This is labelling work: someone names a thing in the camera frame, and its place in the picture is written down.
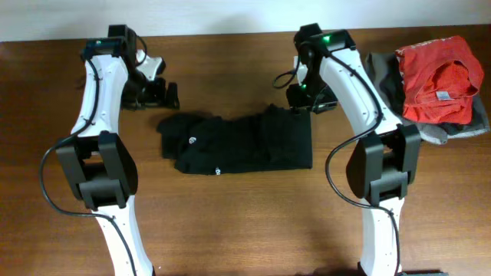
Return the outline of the black polo shirt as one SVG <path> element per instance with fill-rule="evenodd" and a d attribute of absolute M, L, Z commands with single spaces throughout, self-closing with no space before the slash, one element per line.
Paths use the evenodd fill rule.
<path fill-rule="evenodd" d="M 177 113 L 157 125 L 162 157 L 185 174 L 222 175 L 313 167 L 311 115 L 274 104 L 225 120 Z"/>

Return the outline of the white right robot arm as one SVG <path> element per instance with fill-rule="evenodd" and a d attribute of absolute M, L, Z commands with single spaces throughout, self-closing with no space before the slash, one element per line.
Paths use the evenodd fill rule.
<path fill-rule="evenodd" d="M 330 187 L 362 212 L 362 275 L 401 275 L 400 214 L 414 181 L 420 132 L 405 126 L 378 95 L 346 30 L 304 25 L 286 86 L 293 109 L 321 113 L 341 106 L 354 135 L 325 160 Z"/>

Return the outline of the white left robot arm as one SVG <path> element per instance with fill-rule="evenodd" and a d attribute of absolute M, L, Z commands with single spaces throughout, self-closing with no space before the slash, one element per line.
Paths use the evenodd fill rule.
<path fill-rule="evenodd" d="M 53 146 L 68 185 L 101 227 L 116 275 L 153 275 L 137 224 L 137 166 L 119 135 L 122 110 L 180 107 L 177 85 L 161 74 L 162 57 L 151 57 L 143 39 L 127 25 L 111 25 L 81 52 L 84 95 L 68 137 Z"/>

